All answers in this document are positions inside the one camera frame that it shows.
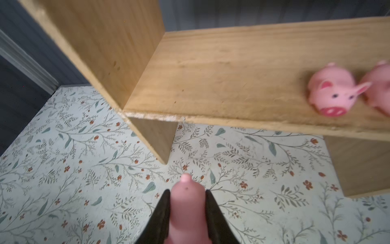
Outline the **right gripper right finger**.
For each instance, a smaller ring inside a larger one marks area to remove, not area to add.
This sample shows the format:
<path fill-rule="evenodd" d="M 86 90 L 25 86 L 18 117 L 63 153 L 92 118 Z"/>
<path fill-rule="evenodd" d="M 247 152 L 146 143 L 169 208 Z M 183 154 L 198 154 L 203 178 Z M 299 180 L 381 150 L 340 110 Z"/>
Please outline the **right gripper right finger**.
<path fill-rule="evenodd" d="M 210 190 L 206 190 L 206 221 L 213 244 L 239 244 Z"/>

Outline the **pink toy pig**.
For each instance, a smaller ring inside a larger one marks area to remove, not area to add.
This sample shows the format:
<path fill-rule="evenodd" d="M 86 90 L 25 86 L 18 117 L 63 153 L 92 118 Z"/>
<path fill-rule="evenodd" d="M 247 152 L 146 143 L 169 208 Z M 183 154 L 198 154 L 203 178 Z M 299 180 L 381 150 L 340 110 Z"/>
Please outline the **pink toy pig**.
<path fill-rule="evenodd" d="M 308 103 L 325 117 L 340 117 L 350 111 L 358 96 L 371 85 L 370 81 L 356 84 L 348 70 L 329 63 L 310 78 Z"/>
<path fill-rule="evenodd" d="M 181 175 L 170 195 L 169 234 L 166 244 L 210 244 L 206 221 L 205 188 Z"/>
<path fill-rule="evenodd" d="M 361 83 L 371 82 L 371 86 L 364 92 L 366 103 L 390 116 L 390 63 L 378 62 L 375 67 L 366 73 Z"/>

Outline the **pink toy pig bottom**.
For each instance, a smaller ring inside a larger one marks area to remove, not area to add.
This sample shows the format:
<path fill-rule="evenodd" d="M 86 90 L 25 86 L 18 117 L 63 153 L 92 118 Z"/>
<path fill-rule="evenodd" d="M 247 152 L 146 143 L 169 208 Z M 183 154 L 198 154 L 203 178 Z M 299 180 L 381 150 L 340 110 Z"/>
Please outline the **pink toy pig bottom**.
<path fill-rule="evenodd" d="M 358 96 L 371 85 L 370 81 L 356 84 L 348 70 L 329 63 L 310 78 L 308 103 L 325 117 L 340 117 L 350 111 Z"/>

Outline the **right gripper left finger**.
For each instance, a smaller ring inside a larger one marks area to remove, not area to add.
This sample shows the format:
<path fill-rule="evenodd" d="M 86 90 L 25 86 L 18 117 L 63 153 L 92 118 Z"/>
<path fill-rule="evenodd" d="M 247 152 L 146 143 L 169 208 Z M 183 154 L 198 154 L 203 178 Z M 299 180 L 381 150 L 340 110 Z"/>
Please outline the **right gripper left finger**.
<path fill-rule="evenodd" d="M 165 190 L 146 227 L 134 244 L 164 244 L 169 235 L 170 190 Z"/>

